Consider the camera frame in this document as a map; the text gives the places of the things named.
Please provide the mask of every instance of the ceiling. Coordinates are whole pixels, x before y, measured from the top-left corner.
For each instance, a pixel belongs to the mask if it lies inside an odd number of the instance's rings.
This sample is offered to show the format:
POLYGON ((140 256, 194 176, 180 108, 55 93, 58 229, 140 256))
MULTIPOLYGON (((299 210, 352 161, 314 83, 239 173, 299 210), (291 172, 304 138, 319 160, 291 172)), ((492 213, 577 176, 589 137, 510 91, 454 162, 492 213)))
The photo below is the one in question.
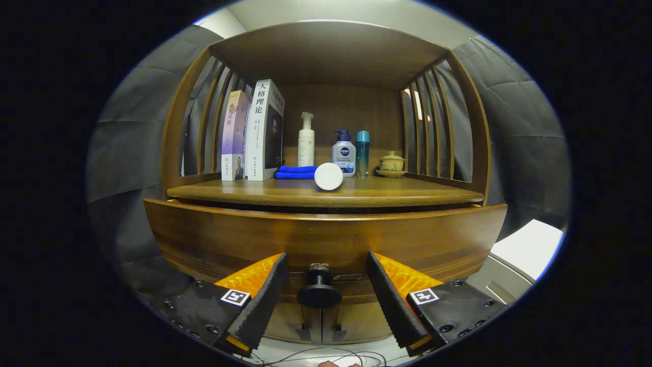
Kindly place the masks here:
POLYGON ((299 20, 337 19, 384 25, 455 48, 476 31, 413 0, 242 0, 228 7, 247 30, 299 20))

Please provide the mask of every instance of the purple book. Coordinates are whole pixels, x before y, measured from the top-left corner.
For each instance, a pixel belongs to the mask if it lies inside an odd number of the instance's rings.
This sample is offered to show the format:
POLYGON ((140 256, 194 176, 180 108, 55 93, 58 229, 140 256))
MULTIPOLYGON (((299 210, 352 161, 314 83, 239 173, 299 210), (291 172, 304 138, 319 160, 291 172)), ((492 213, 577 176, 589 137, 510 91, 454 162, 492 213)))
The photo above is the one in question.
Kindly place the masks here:
POLYGON ((249 96, 243 91, 229 95, 222 133, 222 180, 240 180, 245 176, 245 125, 249 96))

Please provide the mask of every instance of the shelf top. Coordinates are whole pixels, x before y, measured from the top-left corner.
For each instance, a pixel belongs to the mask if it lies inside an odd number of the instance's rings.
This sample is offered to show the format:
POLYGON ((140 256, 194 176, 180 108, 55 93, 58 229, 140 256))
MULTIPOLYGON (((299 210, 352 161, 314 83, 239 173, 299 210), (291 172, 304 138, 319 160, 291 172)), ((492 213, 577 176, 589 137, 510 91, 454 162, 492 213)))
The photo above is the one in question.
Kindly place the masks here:
POLYGON ((236 204, 371 208, 459 204, 482 201, 483 195, 414 178, 344 178, 333 191, 314 180, 213 180, 168 189, 168 196, 236 204))
POLYGON ((400 90, 450 50, 381 25, 309 20, 214 43, 211 54, 249 83, 332 84, 400 90))

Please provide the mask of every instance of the teal cap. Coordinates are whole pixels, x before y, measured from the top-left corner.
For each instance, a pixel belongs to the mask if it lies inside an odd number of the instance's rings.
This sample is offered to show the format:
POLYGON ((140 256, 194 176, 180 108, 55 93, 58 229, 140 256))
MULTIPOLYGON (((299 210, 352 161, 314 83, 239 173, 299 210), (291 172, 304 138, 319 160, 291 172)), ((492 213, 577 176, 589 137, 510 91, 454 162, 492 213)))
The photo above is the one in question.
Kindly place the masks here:
POLYGON ((358 131, 355 135, 355 141, 357 142, 369 142, 369 132, 368 131, 358 131))

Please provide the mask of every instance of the gray curtain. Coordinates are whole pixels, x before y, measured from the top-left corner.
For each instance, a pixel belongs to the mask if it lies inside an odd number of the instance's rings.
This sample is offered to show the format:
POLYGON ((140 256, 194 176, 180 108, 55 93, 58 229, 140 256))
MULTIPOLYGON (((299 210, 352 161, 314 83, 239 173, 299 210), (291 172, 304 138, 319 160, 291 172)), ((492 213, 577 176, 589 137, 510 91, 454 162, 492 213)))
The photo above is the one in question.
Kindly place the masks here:
MULTIPOLYGON (((509 205, 499 239, 532 219, 562 229, 569 215, 571 168, 566 138, 546 95, 515 60, 482 36, 453 52, 471 75, 487 117, 492 147, 488 204, 509 205)), ((471 126, 464 97, 448 63, 437 70, 451 106, 456 178, 470 181, 471 126)))
MULTIPOLYGON (((113 92, 91 137, 86 167, 91 223, 109 262, 140 295, 174 293, 187 281, 160 253, 143 198, 164 198, 161 142, 181 78, 206 46, 222 39, 191 25, 161 44, 113 92)), ((196 173, 197 142, 190 136, 198 135, 203 105, 218 66, 214 59, 209 61, 186 108, 188 138, 181 144, 184 174, 196 173)))

